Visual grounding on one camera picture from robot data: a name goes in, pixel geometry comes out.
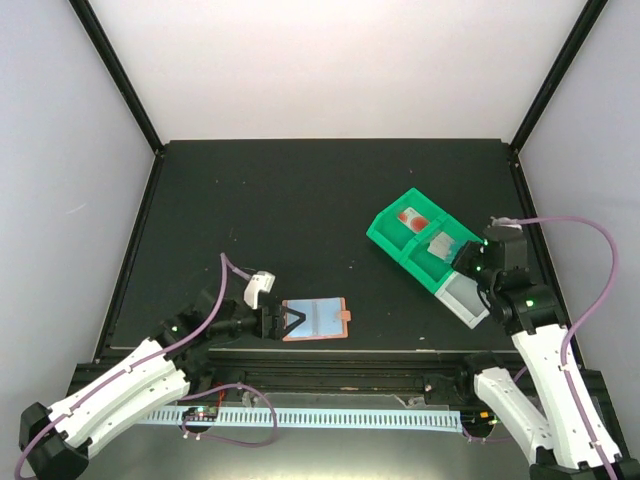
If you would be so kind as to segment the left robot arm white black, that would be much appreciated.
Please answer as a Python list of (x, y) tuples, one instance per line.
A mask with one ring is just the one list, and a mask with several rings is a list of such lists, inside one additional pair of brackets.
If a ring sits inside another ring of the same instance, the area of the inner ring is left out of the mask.
[(214, 301), (210, 313), (185, 308), (88, 385), (50, 406), (26, 408), (15, 478), (25, 465), (36, 479), (78, 478), (102, 447), (149, 413), (225, 389), (215, 385), (209, 356), (215, 338), (250, 332), (281, 340), (305, 320), (305, 313), (286, 305), (251, 308), (235, 298)]

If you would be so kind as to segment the pink leather card holder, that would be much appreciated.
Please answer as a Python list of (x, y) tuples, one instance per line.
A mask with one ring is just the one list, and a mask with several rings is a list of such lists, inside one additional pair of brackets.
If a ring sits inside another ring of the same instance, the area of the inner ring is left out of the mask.
[(283, 307), (301, 312), (305, 320), (284, 336), (285, 342), (347, 338), (351, 312), (344, 297), (284, 300)]

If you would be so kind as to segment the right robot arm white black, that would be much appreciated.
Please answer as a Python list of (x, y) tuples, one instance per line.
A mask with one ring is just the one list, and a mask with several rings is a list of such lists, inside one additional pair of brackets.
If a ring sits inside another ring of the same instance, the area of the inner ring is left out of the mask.
[(521, 355), (540, 401), (534, 405), (495, 354), (466, 360), (457, 396), (480, 400), (520, 447), (532, 479), (636, 479), (639, 462), (622, 452), (594, 406), (571, 349), (554, 291), (533, 281), (522, 220), (495, 219), (452, 262), (477, 284), (489, 314)]

